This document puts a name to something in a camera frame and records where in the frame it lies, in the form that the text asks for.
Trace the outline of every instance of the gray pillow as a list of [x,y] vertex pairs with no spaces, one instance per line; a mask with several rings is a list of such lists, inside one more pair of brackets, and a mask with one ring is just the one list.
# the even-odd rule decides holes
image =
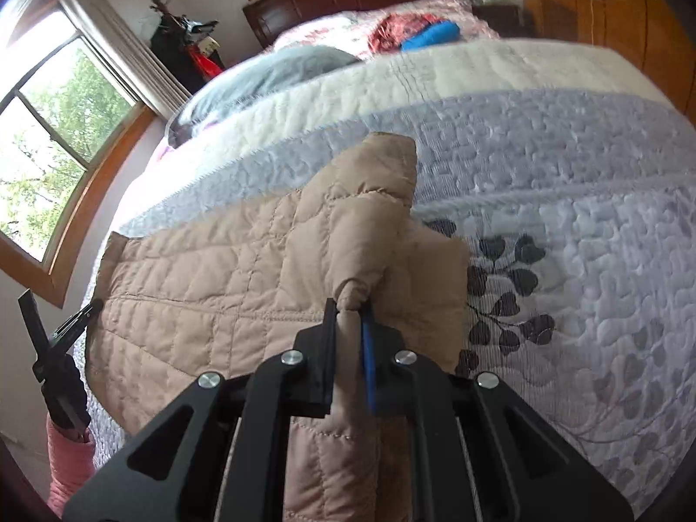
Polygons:
[[167,124],[176,148],[197,134],[197,127],[219,123],[256,100],[337,69],[360,62],[333,47],[290,47],[260,55],[213,78]]

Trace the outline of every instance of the beige quilted jacket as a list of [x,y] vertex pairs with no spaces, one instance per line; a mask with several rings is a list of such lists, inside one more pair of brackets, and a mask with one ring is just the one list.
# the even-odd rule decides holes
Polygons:
[[365,406],[357,309],[453,370],[464,341],[468,251],[412,221],[415,144],[371,134],[302,190],[245,201],[145,238],[114,234],[88,330],[87,379],[137,432],[204,371],[253,371],[338,303],[331,415],[294,418],[284,517],[403,520],[410,512],[405,426]]

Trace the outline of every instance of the pink floral sheet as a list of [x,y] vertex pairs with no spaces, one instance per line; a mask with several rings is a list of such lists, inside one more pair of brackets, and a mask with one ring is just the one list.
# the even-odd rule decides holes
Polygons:
[[459,27],[462,41],[500,39],[488,23],[471,13],[467,0],[418,0],[375,11],[342,11],[308,21],[285,31],[270,50],[298,45],[335,47],[361,60],[375,56],[370,50],[370,34],[390,13],[430,13],[453,21]]

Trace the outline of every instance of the tree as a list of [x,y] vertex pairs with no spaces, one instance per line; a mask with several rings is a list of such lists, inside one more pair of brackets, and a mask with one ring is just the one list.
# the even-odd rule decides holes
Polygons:
[[[22,91],[51,127],[89,162],[131,105],[80,47],[74,51],[77,60],[65,84],[39,86],[32,79]],[[46,74],[37,81],[45,80]],[[30,177],[0,181],[0,201],[6,212],[0,231],[41,259],[85,171],[57,144],[47,151],[44,142],[29,142],[27,128],[16,132],[13,144],[34,170]]]

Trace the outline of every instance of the pink fabric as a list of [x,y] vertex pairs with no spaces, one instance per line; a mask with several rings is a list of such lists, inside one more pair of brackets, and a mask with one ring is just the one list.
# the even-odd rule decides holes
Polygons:
[[399,50],[401,43],[416,36],[426,27],[444,20],[432,13],[390,13],[370,35],[370,50],[373,53],[391,53]]
[[167,142],[166,135],[162,137],[162,140],[159,142],[155,150],[152,152],[152,155],[150,157],[150,160],[147,162],[145,170],[151,169],[154,165],[159,163],[159,161],[161,161],[166,154],[169,154],[174,150],[175,149]]
[[48,460],[51,465],[51,489],[48,506],[60,518],[69,499],[94,474],[95,442],[87,432],[88,441],[71,441],[61,434],[51,418],[46,420]]
[[282,33],[272,50],[301,45],[325,45],[350,53],[361,60],[376,55],[370,50],[370,35],[390,13],[432,13],[459,27],[462,41],[500,39],[488,23],[471,13],[467,0],[418,0],[374,11],[342,11],[302,23]]

